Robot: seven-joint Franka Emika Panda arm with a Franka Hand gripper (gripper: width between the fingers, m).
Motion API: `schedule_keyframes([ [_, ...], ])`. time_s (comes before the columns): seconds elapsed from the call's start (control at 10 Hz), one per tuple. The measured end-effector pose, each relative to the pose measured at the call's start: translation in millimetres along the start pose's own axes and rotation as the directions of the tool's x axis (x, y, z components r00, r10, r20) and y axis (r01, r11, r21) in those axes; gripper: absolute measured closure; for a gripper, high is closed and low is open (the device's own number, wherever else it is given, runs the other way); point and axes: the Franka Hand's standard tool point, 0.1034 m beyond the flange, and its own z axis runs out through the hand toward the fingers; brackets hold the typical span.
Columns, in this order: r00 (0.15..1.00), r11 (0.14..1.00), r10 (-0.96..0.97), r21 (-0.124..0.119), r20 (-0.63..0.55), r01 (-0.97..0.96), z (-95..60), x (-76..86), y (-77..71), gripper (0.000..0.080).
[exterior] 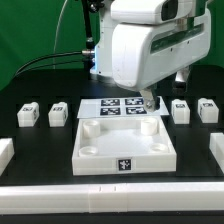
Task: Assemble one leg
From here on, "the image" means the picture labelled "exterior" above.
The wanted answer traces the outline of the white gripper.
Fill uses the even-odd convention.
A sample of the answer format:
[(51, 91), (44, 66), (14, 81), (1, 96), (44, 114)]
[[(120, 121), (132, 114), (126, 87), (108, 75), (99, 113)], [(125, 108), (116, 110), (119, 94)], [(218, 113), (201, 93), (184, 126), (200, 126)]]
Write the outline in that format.
[(175, 33), (174, 22), (157, 26), (118, 24), (112, 35), (113, 79), (122, 88), (141, 90), (144, 108), (154, 111), (153, 91), (144, 88), (204, 58), (210, 41), (208, 9), (194, 19), (189, 31)]

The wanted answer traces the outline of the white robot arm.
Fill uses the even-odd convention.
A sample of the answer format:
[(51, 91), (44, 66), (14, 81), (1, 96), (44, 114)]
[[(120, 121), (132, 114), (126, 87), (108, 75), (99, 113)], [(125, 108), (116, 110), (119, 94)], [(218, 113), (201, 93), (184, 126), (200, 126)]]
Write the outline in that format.
[(183, 93), (191, 65), (210, 49), (209, 0), (93, 0), (100, 16), (92, 77), (136, 91), (144, 107), (159, 107), (154, 85), (173, 75)]

